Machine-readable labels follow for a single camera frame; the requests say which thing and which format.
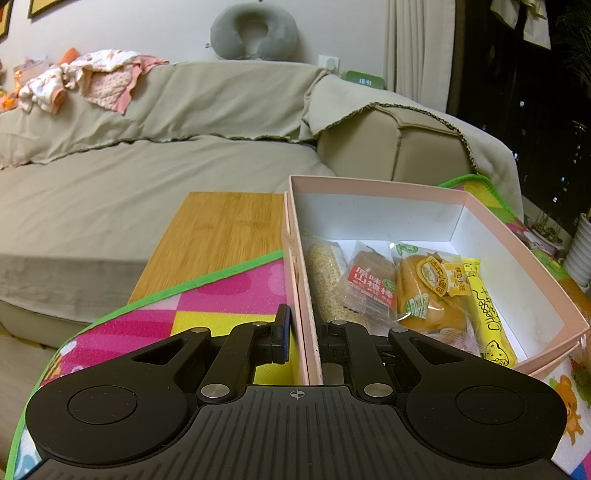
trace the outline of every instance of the snack package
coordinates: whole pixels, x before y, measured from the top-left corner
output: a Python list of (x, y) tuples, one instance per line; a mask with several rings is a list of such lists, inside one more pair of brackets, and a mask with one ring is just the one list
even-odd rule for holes
[(347, 320), (367, 328), (368, 319), (343, 307), (333, 292), (347, 269), (340, 245), (327, 242), (306, 232), (302, 232), (301, 241), (312, 302), (316, 305), (321, 320), (323, 322), (337, 319)]
[(517, 363), (517, 356), (507, 339), (499, 314), (496, 312), (480, 277), (480, 260), (464, 258), (463, 262), (475, 300), (476, 313), (473, 315), (472, 321), (476, 338), (485, 350), (482, 356), (504, 367), (512, 367)]
[(391, 260), (357, 242), (335, 289), (343, 306), (369, 318), (368, 331), (372, 335), (387, 335), (396, 324), (394, 272)]
[(403, 243), (395, 275), (400, 324), (479, 354), (472, 329), (472, 290), (459, 255)]

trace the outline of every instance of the floor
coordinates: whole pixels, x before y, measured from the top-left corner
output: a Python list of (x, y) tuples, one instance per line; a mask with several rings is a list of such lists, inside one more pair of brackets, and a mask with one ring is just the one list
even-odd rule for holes
[(0, 326), (0, 480), (22, 409), (54, 352), (16, 339)]

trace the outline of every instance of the picture frame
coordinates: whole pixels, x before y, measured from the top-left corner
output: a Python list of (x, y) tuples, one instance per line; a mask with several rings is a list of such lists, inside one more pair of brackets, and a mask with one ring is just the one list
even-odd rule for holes
[(35, 18), (64, 0), (29, 0), (28, 18)]
[(0, 8), (0, 41), (4, 40), (8, 36), (8, 28), (10, 27), (10, 16), (12, 14), (12, 4), (14, 0), (11, 0), (6, 4), (5, 7)]

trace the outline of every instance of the yellow cheese snack package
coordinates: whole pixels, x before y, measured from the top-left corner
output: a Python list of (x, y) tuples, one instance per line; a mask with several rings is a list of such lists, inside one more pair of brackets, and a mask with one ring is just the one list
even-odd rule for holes
[(484, 349), (482, 356), (504, 367), (512, 367), (517, 363), (517, 356), (503, 330), (491, 296), (480, 277), (480, 260), (464, 258), (463, 262), (475, 301), (476, 311), (472, 315), (472, 321), (476, 337)]

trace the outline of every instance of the ribbed black surface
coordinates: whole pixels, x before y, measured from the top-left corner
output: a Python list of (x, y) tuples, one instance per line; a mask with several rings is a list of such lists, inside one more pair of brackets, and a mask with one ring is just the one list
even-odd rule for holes
[[(295, 390), (304, 395), (292, 396)], [(48, 460), (29, 478), (557, 480), (567, 476), (545, 460), (511, 469), (454, 463), (418, 442), (392, 407), (361, 402), (346, 387), (252, 386), (239, 400), (203, 407), (178, 442), (146, 460), (101, 469)]]

